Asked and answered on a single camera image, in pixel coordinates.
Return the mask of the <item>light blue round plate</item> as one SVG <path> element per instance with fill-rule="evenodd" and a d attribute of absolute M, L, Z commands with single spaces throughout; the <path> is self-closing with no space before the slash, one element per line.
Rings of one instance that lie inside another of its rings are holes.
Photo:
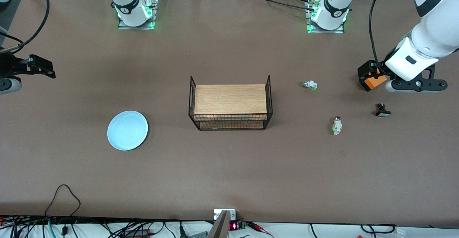
<path fill-rule="evenodd" d="M 136 149 L 147 138 L 148 121 L 138 111 L 123 111 L 110 121 L 107 130 L 109 144 L 120 151 Z"/>

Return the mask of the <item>black white push button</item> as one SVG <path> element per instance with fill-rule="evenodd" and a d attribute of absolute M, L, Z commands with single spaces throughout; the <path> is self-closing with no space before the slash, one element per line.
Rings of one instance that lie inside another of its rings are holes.
<path fill-rule="evenodd" d="M 374 114 L 375 116 L 377 117 L 387 117 L 391 114 L 390 111 L 388 111 L 386 108 L 385 108 L 385 104 L 377 104 L 377 111 L 376 113 Z"/>

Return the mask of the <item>black power adapter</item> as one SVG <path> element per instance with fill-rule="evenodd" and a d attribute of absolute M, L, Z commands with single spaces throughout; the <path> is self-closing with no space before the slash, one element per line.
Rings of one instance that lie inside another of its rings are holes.
<path fill-rule="evenodd" d="M 128 230 L 124 233 L 123 238 L 150 238 L 151 231 L 149 229 Z"/>

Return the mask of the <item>grey metal bar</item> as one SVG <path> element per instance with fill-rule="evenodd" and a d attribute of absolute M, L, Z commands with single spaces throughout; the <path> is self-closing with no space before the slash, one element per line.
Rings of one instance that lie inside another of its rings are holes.
<path fill-rule="evenodd" d="M 228 238 L 228 225 L 230 222 L 227 212 L 223 211 L 213 223 L 206 238 Z"/>

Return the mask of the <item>orange button enclosure box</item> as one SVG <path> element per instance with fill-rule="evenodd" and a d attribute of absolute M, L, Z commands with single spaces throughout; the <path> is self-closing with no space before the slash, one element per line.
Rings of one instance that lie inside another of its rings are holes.
<path fill-rule="evenodd" d="M 386 76 L 383 75 L 379 69 L 373 69 L 369 72 L 360 71 L 358 76 L 359 83 L 367 92 L 377 88 L 387 80 Z"/>

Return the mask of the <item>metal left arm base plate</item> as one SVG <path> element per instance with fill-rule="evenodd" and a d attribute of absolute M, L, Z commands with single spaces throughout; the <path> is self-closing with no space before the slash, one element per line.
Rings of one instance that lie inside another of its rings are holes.
<path fill-rule="evenodd" d="M 306 22 L 308 33 L 344 33 L 344 22 L 349 12 L 348 8 L 327 9 L 325 0 L 308 0 L 306 5 Z"/>

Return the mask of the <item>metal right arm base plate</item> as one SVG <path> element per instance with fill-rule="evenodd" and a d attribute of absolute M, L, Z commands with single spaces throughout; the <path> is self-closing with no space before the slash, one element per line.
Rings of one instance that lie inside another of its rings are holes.
<path fill-rule="evenodd" d="M 157 5 L 158 0 L 141 0 L 131 14 L 124 15 L 117 10 L 118 29 L 154 29 Z"/>

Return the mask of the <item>silver metal bracket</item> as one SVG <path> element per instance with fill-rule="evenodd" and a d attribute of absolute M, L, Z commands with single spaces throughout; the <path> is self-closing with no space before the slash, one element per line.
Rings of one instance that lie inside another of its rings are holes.
<path fill-rule="evenodd" d="M 214 209 L 213 220 L 217 220 L 217 218 L 223 211 L 227 212 L 227 215 L 229 216 L 230 221 L 236 220 L 237 211 L 235 209 Z"/>

